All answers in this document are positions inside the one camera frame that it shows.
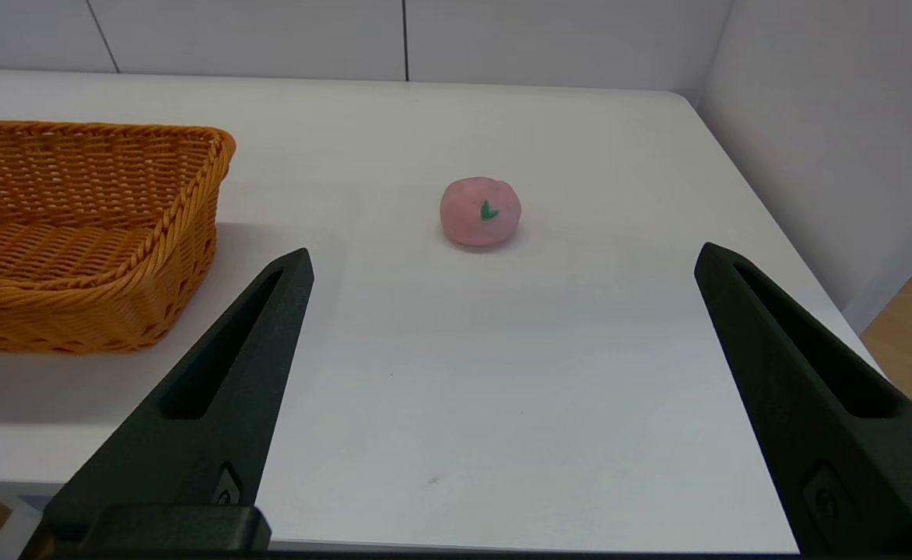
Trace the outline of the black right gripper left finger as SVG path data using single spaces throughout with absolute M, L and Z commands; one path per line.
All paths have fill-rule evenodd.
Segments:
M 261 270 L 44 507 L 55 558 L 259 558 L 256 499 L 314 269 Z

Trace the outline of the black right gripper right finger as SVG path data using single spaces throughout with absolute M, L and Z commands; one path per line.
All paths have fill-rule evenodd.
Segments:
M 807 555 L 912 555 L 912 401 L 743 255 L 696 284 Z

